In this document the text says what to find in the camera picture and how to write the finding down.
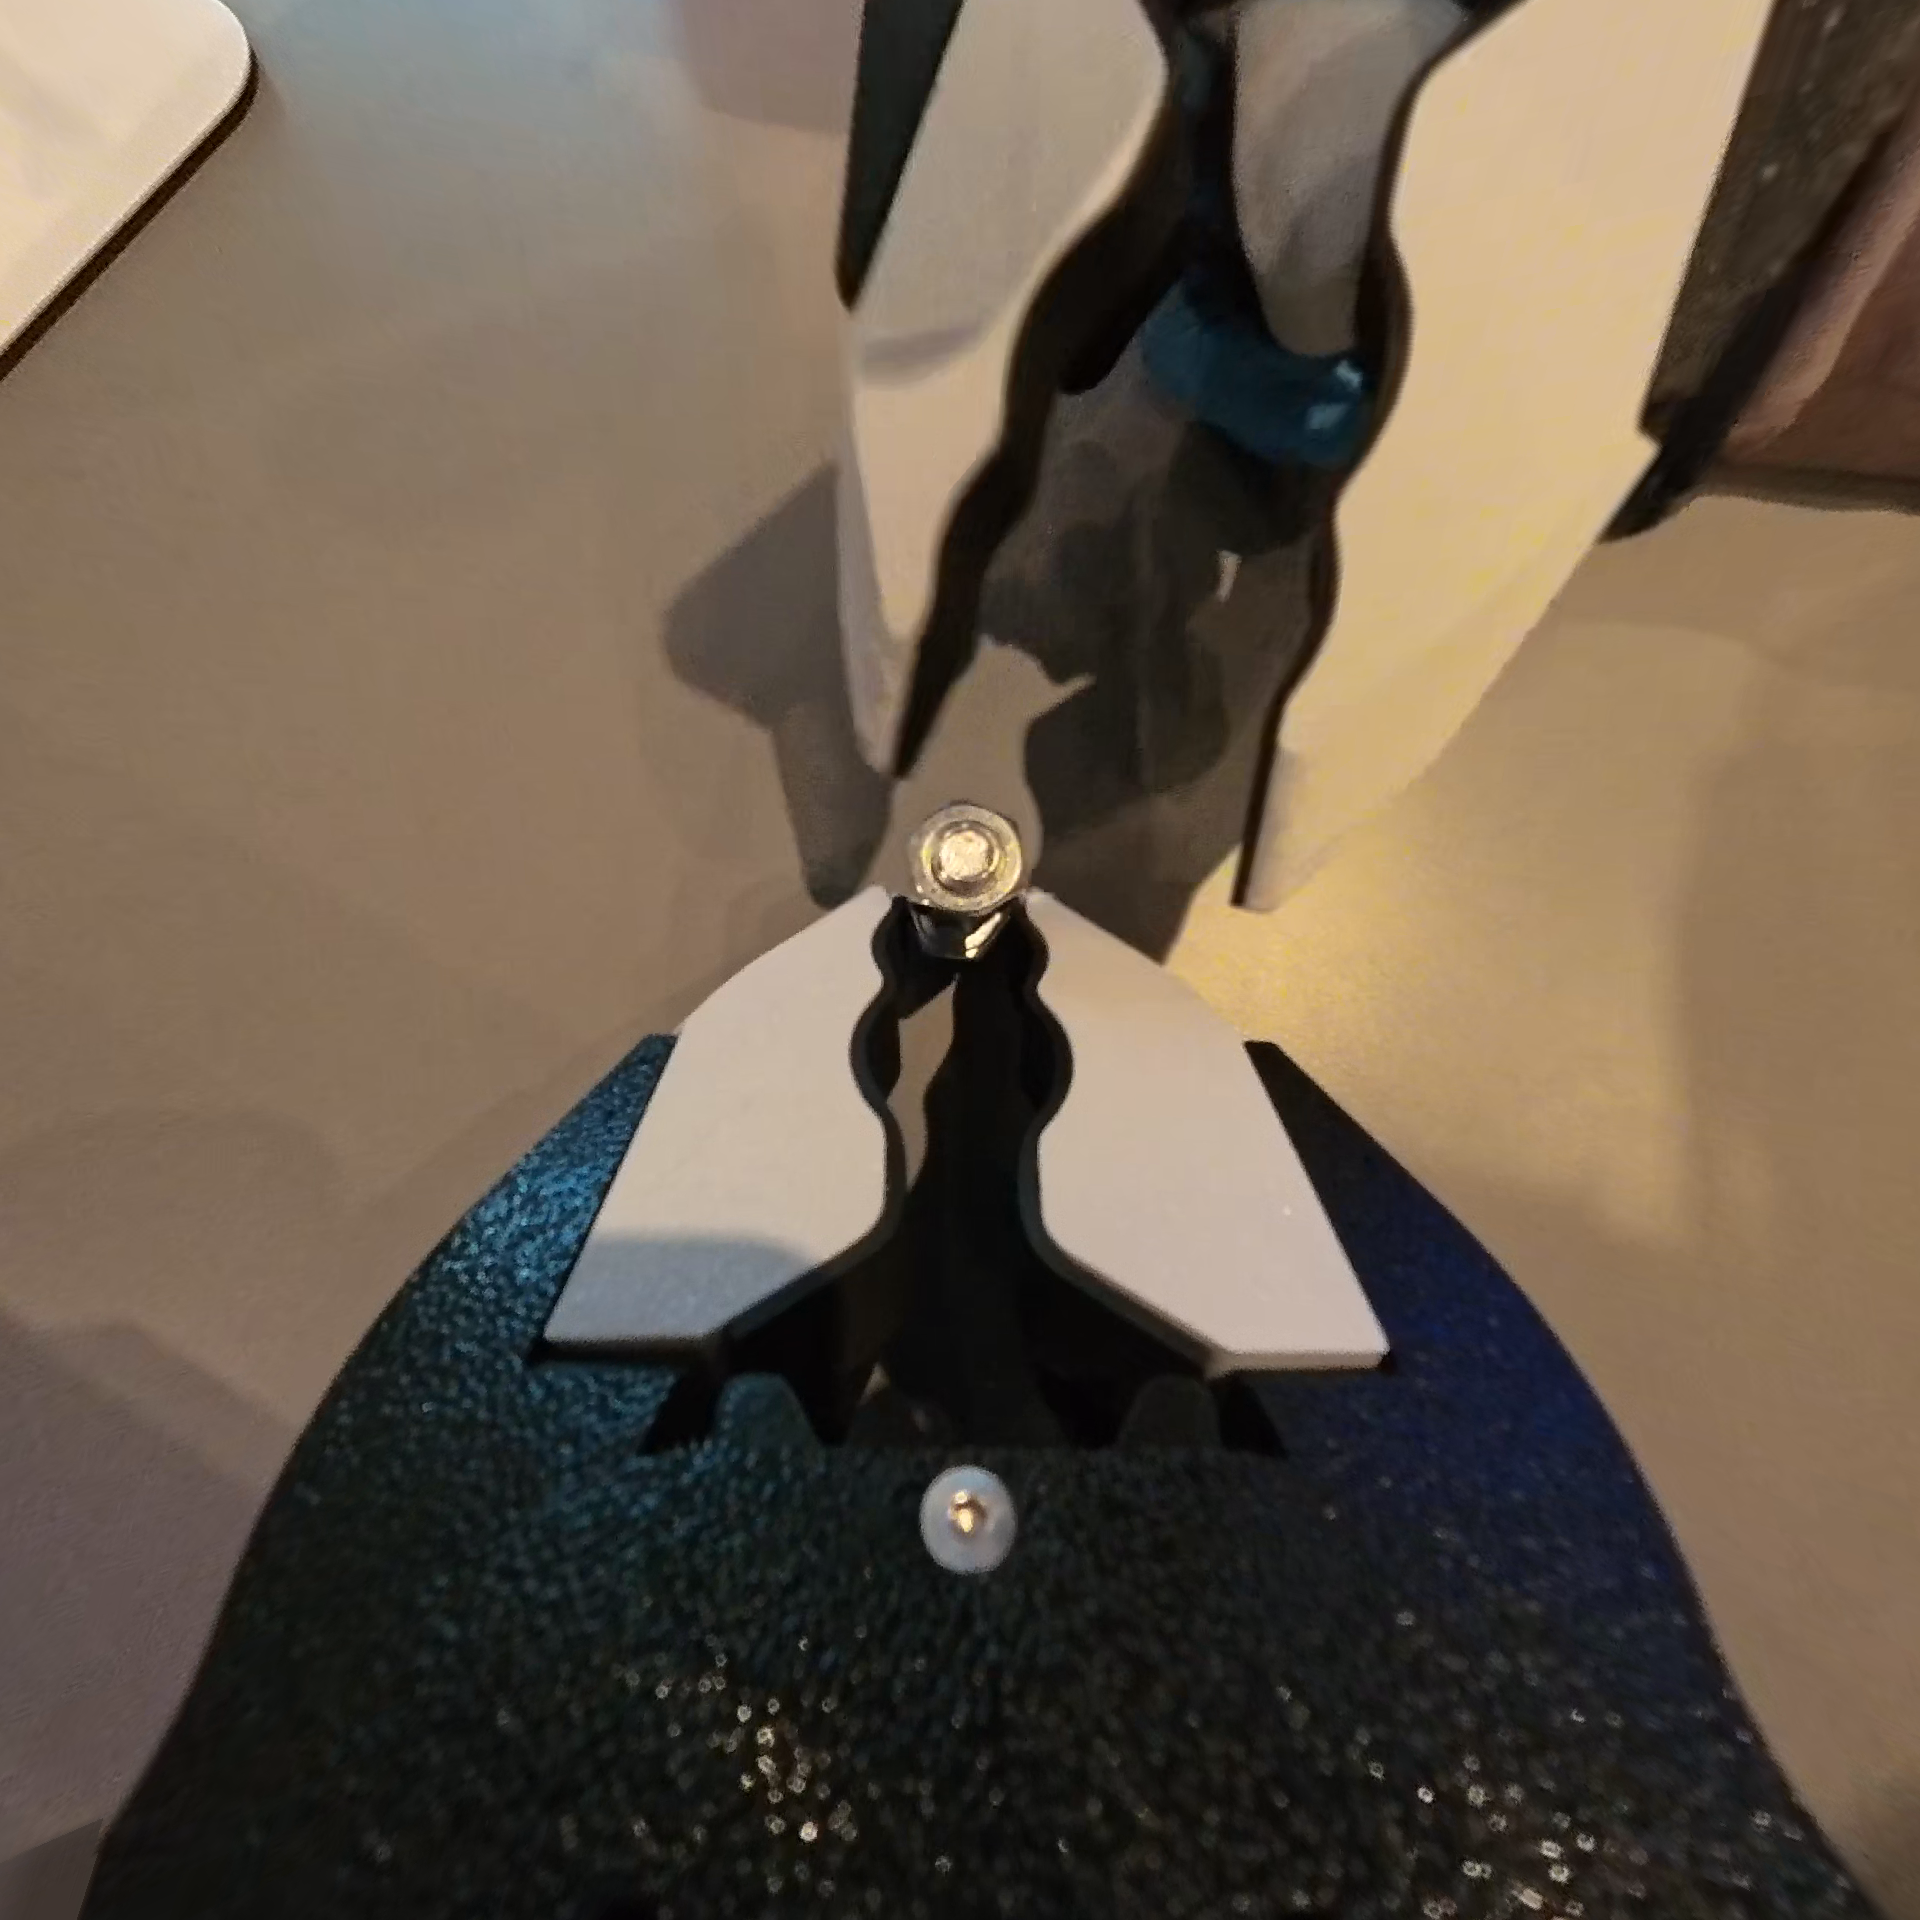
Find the person's right forearm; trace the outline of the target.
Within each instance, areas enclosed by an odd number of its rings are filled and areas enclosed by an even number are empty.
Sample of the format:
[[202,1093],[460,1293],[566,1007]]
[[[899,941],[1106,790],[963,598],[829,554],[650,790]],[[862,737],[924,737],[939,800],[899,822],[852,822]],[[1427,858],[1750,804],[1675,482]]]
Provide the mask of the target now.
[[1915,494],[1920,482],[1920,122],[1910,112],[1813,256],[1813,279],[1718,448],[1726,472]]

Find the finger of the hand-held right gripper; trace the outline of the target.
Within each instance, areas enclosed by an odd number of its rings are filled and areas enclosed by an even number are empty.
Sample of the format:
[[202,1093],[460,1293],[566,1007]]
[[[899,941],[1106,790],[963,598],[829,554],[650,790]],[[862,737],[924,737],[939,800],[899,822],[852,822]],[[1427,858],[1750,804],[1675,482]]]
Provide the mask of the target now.
[[1173,284],[1185,207],[1173,7],[862,7],[835,226],[835,616],[880,775],[924,757],[1046,416]]
[[1410,790],[1653,471],[1643,399],[1752,80],[1758,0],[1245,7],[1234,213],[1288,349],[1385,320],[1324,610],[1234,904]]

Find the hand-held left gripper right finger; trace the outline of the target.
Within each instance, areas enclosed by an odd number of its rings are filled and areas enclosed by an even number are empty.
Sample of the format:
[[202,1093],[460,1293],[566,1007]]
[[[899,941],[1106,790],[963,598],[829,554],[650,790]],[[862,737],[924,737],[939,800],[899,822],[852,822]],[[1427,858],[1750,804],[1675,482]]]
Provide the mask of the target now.
[[1385,1367],[1387,1333],[1242,1030],[1052,894],[1022,909],[1067,1047],[1036,1143],[1046,1250],[1204,1378]]

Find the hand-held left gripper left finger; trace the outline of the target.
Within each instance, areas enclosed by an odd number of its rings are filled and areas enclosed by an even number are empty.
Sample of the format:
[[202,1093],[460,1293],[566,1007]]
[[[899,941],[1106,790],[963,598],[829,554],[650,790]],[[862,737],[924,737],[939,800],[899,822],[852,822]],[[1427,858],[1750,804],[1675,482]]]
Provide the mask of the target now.
[[692,1007],[548,1356],[725,1362],[814,1319],[829,1367],[880,1362],[902,1316],[889,921],[899,896],[862,884]]

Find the wooden board document stand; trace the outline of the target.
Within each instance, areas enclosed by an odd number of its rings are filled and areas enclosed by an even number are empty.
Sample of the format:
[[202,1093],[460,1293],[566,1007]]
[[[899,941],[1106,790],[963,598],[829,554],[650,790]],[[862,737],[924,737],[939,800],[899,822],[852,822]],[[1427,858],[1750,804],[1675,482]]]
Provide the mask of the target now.
[[217,0],[0,7],[0,373],[126,252],[251,108]]

